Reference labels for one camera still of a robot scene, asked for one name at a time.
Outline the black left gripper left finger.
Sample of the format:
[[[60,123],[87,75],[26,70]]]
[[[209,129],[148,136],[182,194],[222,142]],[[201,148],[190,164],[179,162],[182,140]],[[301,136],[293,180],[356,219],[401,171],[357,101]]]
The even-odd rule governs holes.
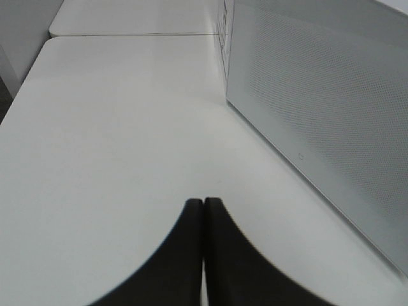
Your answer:
[[[124,282],[93,305],[200,305],[203,201],[190,199],[168,236]]]

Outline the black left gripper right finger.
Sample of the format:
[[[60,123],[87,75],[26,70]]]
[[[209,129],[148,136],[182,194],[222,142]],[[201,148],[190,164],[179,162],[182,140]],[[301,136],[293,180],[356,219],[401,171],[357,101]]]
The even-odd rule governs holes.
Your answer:
[[[209,305],[328,305],[273,266],[248,241],[219,198],[204,203]]]

